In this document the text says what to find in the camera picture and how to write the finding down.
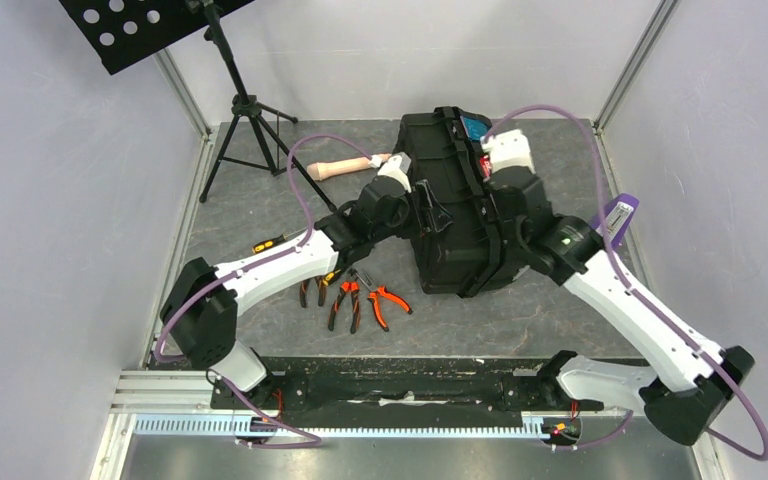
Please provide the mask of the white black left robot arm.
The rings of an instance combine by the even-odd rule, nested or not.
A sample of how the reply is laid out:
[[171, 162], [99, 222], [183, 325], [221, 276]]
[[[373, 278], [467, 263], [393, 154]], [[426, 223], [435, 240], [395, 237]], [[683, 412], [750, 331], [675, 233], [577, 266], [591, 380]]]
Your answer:
[[162, 349], [172, 339], [192, 367], [212, 370], [229, 381], [248, 407], [264, 407], [272, 399], [274, 383], [256, 352], [236, 337], [241, 314], [304, 280], [343, 274], [385, 239], [415, 237], [450, 222], [429, 181], [404, 185], [379, 175], [356, 200], [309, 221], [305, 231], [277, 247], [218, 265], [202, 257], [191, 260], [159, 314], [163, 327], [154, 356], [171, 361]]

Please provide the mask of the black plastic toolbox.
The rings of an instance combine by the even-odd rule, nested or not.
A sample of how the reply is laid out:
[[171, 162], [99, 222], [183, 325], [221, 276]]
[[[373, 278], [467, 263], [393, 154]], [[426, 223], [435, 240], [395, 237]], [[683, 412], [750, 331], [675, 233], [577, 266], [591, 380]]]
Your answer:
[[419, 283], [426, 294], [461, 298], [499, 290], [527, 270], [523, 259], [506, 248], [491, 214], [484, 183], [480, 140], [492, 126], [481, 114], [455, 106], [401, 117], [394, 151], [411, 159], [408, 177], [423, 186], [427, 180], [452, 225], [436, 236], [410, 239]]

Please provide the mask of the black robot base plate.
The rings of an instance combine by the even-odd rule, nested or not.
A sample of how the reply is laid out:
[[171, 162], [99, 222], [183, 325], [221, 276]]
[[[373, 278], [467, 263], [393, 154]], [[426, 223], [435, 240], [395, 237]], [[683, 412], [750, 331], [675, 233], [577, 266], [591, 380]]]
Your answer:
[[598, 411], [594, 401], [546, 398], [544, 358], [266, 357], [269, 377], [248, 393], [281, 421], [312, 428], [515, 427], [524, 412]]

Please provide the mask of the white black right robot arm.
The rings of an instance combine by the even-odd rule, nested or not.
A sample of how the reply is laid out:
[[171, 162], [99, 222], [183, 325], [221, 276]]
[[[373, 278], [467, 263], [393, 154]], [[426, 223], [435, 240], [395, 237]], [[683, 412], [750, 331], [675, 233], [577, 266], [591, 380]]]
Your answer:
[[599, 230], [553, 209], [530, 168], [418, 167], [408, 181], [424, 292], [467, 298], [536, 272], [600, 313], [646, 359], [633, 367], [563, 350], [537, 374], [545, 405], [593, 401], [640, 412], [662, 435], [688, 446], [710, 431], [752, 369], [752, 355], [707, 339], [653, 298]]

